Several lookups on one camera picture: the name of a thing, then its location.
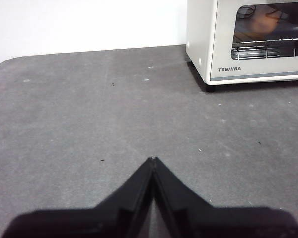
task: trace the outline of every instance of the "white toaster oven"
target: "white toaster oven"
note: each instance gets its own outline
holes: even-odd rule
[[[207,85],[298,80],[298,0],[188,0],[187,18]]]

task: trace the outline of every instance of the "gray table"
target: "gray table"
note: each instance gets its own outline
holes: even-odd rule
[[[20,213],[96,205],[149,156],[214,206],[298,220],[298,81],[210,94],[200,80],[184,46],[2,63],[0,236]]]

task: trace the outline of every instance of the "wire rack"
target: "wire rack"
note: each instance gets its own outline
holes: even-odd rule
[[[298,56],[298,38],[255,40],[242,33],[234,35],[231,56],[234,60],[249,60]]]

